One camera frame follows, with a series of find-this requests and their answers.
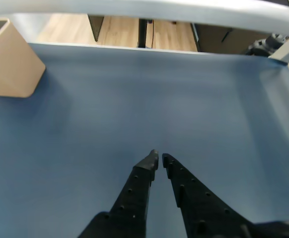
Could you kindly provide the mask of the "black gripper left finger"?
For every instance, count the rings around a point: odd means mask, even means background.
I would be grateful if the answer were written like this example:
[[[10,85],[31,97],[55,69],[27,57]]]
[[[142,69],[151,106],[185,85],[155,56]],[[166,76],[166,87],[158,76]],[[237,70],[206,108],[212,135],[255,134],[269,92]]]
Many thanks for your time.
[[[132,169],[109,212],[98,213],[80,238],[145,238],[149,191],[158,168],[158,152],[150,153]]]

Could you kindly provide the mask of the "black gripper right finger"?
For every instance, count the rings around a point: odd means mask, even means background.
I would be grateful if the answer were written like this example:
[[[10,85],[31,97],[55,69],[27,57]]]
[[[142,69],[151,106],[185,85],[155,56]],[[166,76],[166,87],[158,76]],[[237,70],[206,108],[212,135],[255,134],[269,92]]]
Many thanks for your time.
[[[173,156],[164,153],[162,158],[189,238],[289,238],[289,223],[250,222]]]

